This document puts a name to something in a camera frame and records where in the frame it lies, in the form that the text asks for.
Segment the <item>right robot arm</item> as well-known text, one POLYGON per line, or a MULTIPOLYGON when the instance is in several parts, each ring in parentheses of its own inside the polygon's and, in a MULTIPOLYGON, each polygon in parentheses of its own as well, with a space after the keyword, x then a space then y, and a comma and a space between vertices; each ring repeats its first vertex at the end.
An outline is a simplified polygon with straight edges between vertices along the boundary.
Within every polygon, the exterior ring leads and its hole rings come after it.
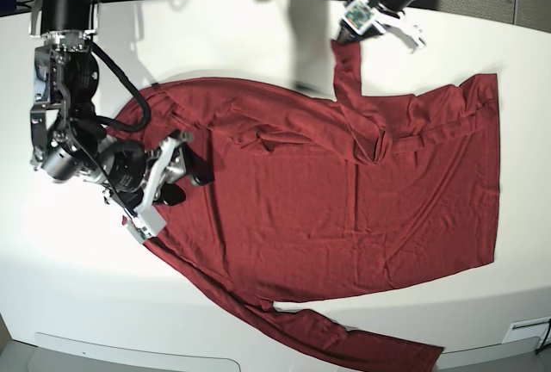
POLYGON ((34 52, 34 104, 30 110, 31 164, 54 182, 73 177, 104 187, 130 217, 157 204, 174 206, 186 195, 177 181, 195 186, 214 174, 189 147, 190 133, 175 130, 146 150, 137 140, 117 139, 109 128, 138 133, 150 123, 150 105, 124 71, 94 42, 102 0, 34 0, 30 34, 43 40, 34 52), (92 99, 103 62, 141 110, 134 123, 101 116, 92 99))

